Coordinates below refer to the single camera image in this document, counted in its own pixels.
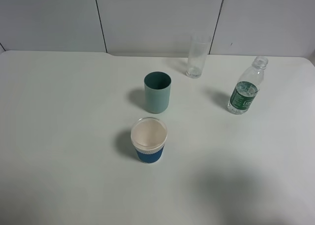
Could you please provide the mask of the teal plastic cup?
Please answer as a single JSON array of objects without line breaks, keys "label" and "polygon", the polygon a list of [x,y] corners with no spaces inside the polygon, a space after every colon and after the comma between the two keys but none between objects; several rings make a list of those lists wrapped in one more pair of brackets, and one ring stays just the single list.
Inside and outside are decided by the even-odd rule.
[{"label": "teal plastic cup", "polygon": [[144,78],[145,108],[148,112],[159,114],[169,105],[171,77],[164,72],[155,71]]}]

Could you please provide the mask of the clear green-label water bottle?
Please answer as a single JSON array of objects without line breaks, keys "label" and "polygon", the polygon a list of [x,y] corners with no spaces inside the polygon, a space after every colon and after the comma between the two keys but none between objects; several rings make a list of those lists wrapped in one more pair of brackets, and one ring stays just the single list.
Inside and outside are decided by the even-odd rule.
[{"label": "clear green-label water bottle", "polygon": [[268,59],[266,57],[257,56],[251,66],[243,72],[227,104],[230,113],[241,115],[248,111],[260,90],[267,64]]}]

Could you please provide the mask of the white cup with blue sleeve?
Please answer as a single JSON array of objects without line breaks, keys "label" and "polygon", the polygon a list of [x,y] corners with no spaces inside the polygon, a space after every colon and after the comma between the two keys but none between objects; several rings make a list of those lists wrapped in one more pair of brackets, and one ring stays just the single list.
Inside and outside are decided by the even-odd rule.
[{"label": "white cup with blue sleeve", "polygon": [[131,142],[144,163],[154,163],[160,159],[167,136],[165,123],[153,117],[139,119],[130,132]]}]

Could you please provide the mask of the tall clear drinking glass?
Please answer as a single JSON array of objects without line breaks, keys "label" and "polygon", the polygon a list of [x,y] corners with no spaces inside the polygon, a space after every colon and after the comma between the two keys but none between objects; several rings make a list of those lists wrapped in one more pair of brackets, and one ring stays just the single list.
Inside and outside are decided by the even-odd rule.
[{"label": "tall clear drinking glass", "polygon": [[206,34],[195,34],[191,38],[186,76],[199,78],[211,47],[212,37]]}]

